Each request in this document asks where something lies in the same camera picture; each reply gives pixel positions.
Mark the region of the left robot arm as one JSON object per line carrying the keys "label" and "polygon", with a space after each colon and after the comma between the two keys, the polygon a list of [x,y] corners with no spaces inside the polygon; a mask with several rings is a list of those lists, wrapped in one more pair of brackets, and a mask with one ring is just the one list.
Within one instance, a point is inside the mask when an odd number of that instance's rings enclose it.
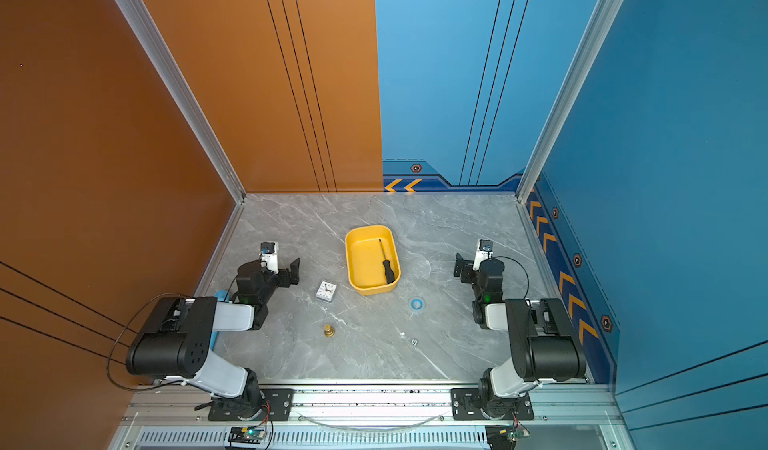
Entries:
{"label": "left robot arm", "polygon": [[207,408],[211,421],[285,421],[293,391],[262,390],[254,370],[219,356],[211,343],[217,333],[261,329],[275,291],[299,282],[299,259],[272,270],[262,258],[238,268],[231,301],[215,296],[159,298],[129,347],[128,372],[204,391],[210,401],[195,409]]}

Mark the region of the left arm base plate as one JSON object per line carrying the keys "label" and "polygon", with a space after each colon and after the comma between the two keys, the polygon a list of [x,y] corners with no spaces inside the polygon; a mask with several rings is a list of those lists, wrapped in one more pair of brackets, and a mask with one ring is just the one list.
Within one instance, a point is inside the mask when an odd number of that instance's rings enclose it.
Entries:
{"label": "left arm base plate", "polygon": [[283,422],[289,419],[293,406],[292,388],[261,389],[256,397],[247,400],[237,398],[214,398],[210,404],[208,420],[214,422],[258,423],[263,420]]}

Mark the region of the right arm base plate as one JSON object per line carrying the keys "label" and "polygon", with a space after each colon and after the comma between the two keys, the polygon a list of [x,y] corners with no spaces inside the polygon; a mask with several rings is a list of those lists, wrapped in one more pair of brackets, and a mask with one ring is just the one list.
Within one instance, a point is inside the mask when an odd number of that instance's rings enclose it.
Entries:
{"label": "right arm base plate", "polygon": [[498,398],[483,400],[480,390],[452,388],[450,390],[453,418],[456,421],[470,420],[518,420],[532,421],[535,418],[530,397]]}

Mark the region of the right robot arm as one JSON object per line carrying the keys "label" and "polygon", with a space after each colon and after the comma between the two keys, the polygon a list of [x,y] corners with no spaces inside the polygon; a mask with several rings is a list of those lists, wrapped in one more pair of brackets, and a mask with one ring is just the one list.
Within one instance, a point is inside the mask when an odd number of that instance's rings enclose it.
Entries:
{"label": "right robot arm", "polygon": [[490,252],[457,255],[453,274],[472,287],[473,320],[507,334],[509,357],[484,371],[472,405],[488,419],[532,419],[529,394],[544,384],[584,379],[587,358],[559,298],[506,298],[505,264]]}

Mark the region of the orange black screwdriver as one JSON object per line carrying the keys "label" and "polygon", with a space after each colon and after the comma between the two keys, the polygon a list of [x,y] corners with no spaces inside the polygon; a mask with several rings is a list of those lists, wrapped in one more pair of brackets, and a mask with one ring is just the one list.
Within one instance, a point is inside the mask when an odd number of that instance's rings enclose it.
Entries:
{"label": "orange black screwdriver", "polygon": [[378,239],[378,242],[379,242],[379,246],[380,246],[382,257],[383,257],[382,264],[384,267],[385,279],[388,284],[392,284],[396,280],[395,272],[393,270],[393,267],[390,261],[390,257],[392,256],[392,251],[391,251],[390,245],[387,244],[385,241],[383,241],[381,238]]}

